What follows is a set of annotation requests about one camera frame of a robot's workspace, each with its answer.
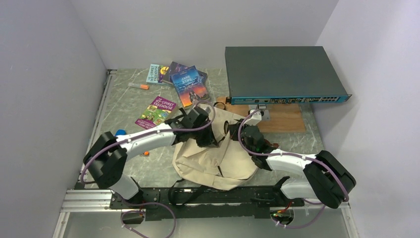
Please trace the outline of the beige canvas backpack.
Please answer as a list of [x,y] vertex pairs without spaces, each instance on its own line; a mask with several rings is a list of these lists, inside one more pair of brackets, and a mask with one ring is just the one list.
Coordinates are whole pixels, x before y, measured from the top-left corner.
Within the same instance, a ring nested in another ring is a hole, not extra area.
[[195,201],[209,188],[229,191],[249,181],[258,168],[251,156],[238,142],[238,125],[243,116],[217,108],[209,126],[216,146],[199,147],[198,141],[188,139],[175,146],[172,165],[181,180],[199,184],[186,200],[171,187],[168,199],[172,205],[183,206]]

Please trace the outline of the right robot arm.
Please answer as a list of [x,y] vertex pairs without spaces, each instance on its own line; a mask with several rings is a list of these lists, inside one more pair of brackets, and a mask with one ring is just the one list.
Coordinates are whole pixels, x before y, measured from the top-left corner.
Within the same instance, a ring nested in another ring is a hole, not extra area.
[[273,187],[273,200],[284,206],[294,199],[317,199],[336,209],[349,200],[357,182],[351,173],[328,151],[317,154],[298,154],[283,151],[267,141],[257,126],[226,125],[234,141],[238,141],[251,156],[253,163],[266,171],[285,171],[298,176],[283,176]]

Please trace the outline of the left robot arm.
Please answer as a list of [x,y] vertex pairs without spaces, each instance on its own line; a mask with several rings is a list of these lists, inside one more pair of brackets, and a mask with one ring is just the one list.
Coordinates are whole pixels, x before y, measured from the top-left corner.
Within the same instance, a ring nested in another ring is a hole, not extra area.
[[114,136],[103,133],[83,159],[81,183],[86,172],[100,189],[119,194],[129,208],[138,207],[144,192],[138,183],[124,174],[127,161],[160,147],[172,146],[193,139],[201,147],[215,144],[211,124],[215,119],[214,106],[195,106],[188,113],[176,116],[162,124],[137,133]]

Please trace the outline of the blue round eraser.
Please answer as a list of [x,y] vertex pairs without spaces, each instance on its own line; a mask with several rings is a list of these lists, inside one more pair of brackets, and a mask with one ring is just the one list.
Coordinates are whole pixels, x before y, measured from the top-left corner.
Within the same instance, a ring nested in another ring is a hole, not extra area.
[[117,130],[117,132],[115,133],[115,136],[120,136],[120,135],[126,135],[126,131],[123,129],[119,129]]

